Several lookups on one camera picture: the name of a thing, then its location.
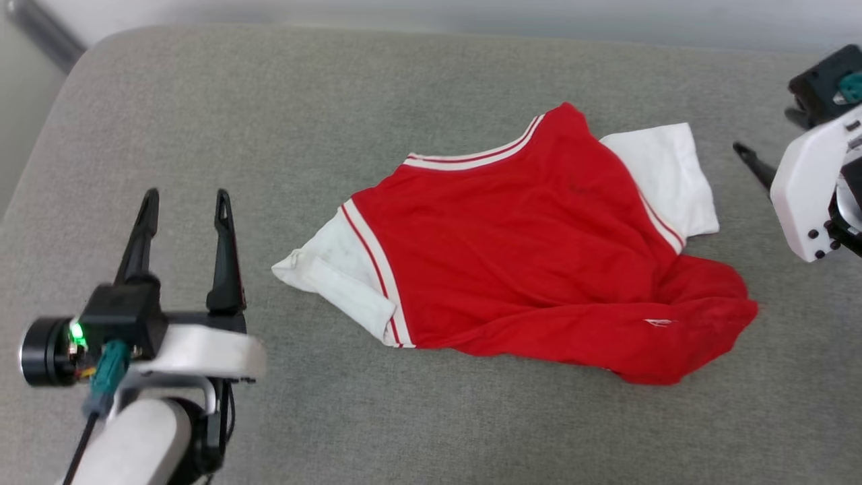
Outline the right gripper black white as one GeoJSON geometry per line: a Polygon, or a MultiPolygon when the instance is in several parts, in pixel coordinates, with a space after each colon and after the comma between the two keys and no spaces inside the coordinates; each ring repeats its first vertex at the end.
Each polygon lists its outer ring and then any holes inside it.
{"type": "Polygon", "coordinates": [[[845,248],[859,255],[860,47],[846,45],[789,81],[785,111],[803,135],[775,166],[748,145],[732,148],[758,179],[789,248],[807,262],[845,248]]]}

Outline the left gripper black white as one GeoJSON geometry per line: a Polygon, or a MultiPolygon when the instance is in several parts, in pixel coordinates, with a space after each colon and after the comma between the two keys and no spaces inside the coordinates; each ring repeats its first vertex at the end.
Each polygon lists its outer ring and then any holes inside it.
{"type": "Polygon", "coordinates": [[[204,313],[165,313],[160,286],[148,278],[151,243],[159,228],[160,194],[145,193],[117,270],[115,284],[98,286],[76,317],[40,317],[19,352],[32,387],[70,387],[108,344],[126,345],[139,373],[256,380],[267,372],[267,353],[246,334],[245,288],[228,191],[218,190],[213,227],[218,234],[212,289],[204,313]]]}

